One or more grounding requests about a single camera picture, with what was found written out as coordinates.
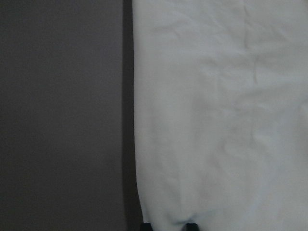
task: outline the white sheet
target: white sheet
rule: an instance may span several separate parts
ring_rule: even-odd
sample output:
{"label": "white sheet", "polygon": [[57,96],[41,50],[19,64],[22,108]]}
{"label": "white sheet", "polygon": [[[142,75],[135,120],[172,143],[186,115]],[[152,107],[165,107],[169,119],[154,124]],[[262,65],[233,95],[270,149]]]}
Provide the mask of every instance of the white sheet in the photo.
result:
{"label": "white sheet", "polygon": [[308,1],[134,0],[133,24],[144,222],[308,230]]}

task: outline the dark gray background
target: dark gray background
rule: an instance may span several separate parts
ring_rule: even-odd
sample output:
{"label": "dark gray background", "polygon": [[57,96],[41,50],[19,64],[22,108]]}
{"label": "dark gray background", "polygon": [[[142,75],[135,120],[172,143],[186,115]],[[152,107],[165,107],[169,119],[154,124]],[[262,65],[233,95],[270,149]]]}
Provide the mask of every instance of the dark gray background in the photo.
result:
{"label": "dark gray background", "polygon": [[0,1],[0,230],[137,230],[131,0]]}

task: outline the white curtain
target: white curtain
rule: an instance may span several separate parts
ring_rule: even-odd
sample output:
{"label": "white curtain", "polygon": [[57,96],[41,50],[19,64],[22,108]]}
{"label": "white curtain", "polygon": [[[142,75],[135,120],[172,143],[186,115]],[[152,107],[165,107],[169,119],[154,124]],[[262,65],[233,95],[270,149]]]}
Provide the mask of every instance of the white curtain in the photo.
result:
{"label": "white curtain", "polygon": [[308,230],[308,1],[133,0],[154,231]]}

